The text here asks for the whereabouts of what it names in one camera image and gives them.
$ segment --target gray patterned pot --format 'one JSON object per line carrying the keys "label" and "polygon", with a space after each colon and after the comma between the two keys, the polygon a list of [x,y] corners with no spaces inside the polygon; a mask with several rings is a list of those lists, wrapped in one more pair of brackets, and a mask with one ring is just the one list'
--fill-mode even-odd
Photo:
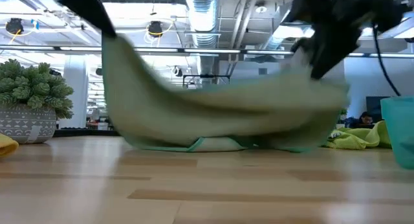
{"label": "gray patterned pot", "polygon": [[43,143],[53,137],[55,129],[54,109],[31,109],[25,104],[0,106],[0,133],[20,144]]}

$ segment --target black cable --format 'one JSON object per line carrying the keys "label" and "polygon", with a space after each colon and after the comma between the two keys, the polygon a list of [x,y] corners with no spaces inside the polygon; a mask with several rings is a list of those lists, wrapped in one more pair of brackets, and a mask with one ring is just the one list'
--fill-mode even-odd
{"label": "black cable", "polygon": [[377,29],[375,23],[373,23],[373,34],[374,34],[374,41],[375,41],[376,53],[378,54],[378,60],[380,62],[380,66],[381,66],[381,69],[382,69],[382,73],[384,73],[384,76],[386,77],[386,80],[387,80],[388,84],[394,90],[395,94],[397,96],[401,96],[400,92],[397,90],[397,88],[395,87],[394,83],[389,78],[388,73],[386,71],[386,67],[384,66],[384,62],[382,61],[380,44],[378,43],[378,29]]}

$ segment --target computer monitor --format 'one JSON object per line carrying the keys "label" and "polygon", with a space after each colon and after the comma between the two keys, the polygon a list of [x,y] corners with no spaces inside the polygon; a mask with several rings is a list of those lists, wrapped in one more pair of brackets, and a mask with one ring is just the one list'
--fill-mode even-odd
{"label": "computer monitor", "polygon": [[367,100],[367,112],[372,116],[373,122],[377,123],[382,120],[381,99],[389,98],[388,96],[369,96]]}

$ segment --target green cloth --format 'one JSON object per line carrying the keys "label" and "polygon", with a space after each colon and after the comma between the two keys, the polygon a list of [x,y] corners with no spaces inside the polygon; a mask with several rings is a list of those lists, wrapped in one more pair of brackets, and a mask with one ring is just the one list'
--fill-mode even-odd
{"label": "green cloth", "polygon": [[340,128],[334,130],[325,146],[334,149],[364,150],[377,146],[390,148],[391,142],[385,121],[380,121],[374,125],[373,129]]}
{"label": "green cloth", "polygon": [[349,103],[346,84],[311,80],[300,64],[241,84],[182,89],[159,78],[122,36],[103,36],[102,71],[116,130],[146,150],[316,148]]}

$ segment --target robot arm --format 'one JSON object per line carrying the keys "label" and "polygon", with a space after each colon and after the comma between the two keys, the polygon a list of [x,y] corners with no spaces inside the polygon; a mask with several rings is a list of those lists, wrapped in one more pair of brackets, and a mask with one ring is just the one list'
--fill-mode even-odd
{"label": "robot arm", "polygon": [[314,35],[300,39],[291,50],[300,47],[312,66],[311,78],[320,79],[358,48],[360,29],[367,22],[375,32],[385,32],[401,22],[403,13],[393,0],[293,0],[285,21],[312,25]]}

